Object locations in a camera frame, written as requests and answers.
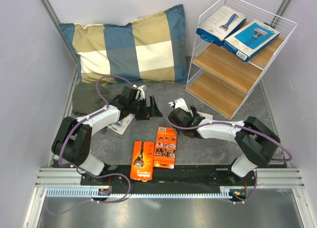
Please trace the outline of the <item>blue Harry's razor box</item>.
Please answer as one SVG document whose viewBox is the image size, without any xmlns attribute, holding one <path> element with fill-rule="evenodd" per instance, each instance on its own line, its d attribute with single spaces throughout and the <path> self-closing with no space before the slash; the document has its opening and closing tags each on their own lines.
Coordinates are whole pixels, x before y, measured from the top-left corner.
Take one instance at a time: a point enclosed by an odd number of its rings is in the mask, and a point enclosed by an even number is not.
<svg viewBox="0 0 317 228">
<path fill-rule="evenodd" d="M 267 23 L 253 20 L 227 37 L 222 47 L 236 55 L 242 62 L 248 62 L 274 42 L 279 35 L 280 32 Z"/>
</svg>

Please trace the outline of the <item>white blue razor box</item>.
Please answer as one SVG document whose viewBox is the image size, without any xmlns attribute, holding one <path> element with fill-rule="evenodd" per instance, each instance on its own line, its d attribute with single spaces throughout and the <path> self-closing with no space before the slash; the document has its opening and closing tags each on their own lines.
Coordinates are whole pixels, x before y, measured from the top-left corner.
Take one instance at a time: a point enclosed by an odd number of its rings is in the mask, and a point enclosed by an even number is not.
<svg viewBox="0 0 317 228">
<path fill-rule="evenodd" d="M 223 5 L 198 25 L 196 34 L 207 43 L 221 47 L 224 40 L 235 33 L 246 20 L 247 15 Z"/>
</svg>

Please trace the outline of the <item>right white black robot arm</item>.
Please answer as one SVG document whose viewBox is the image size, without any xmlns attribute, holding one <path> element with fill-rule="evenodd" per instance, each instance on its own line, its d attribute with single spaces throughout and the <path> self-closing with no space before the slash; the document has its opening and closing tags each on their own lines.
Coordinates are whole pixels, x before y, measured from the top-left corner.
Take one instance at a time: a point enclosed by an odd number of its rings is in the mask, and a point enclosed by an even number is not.
<svg viewBox="0 0 317 228">
<path fill-rule="evenodd" d="M 197 111 L 174 108 L 165 117 L 190 138 L 219 139 L 239 146 L 242 155 L 232 162 L 226 176 L 232 185 L 239 185 L 250 171 L 268 167 L 280 143 L 279 137 L 254 116 L 242 121 L 219 121 Z"/>
</svg>

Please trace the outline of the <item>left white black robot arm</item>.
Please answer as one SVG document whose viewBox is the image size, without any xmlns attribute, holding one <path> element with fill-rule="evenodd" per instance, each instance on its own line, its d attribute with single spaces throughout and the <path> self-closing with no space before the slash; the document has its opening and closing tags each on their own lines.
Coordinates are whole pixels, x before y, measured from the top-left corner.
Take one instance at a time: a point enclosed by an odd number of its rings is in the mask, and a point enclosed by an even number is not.
<svg viewBox="0 0 317 228">
<path fill-rule="evenodd" d="M 162 117 L 155 97 L 151 95 L 149 104 L 147 102 L 144 85 L 128 85 L 124 86 L 120 95 L 106 102 L 101 109 L 78 118 L 65 117 L 52 145 L 52 152 L 58 156 L 59 166 L 74 166 L 88 173 L 96 184 L 107 183 L 109 174 L 105 170 L 106 164 L 90 152 L 92 136 L 130 114 L 133 114 L 136 120 Z"/>
</svg>

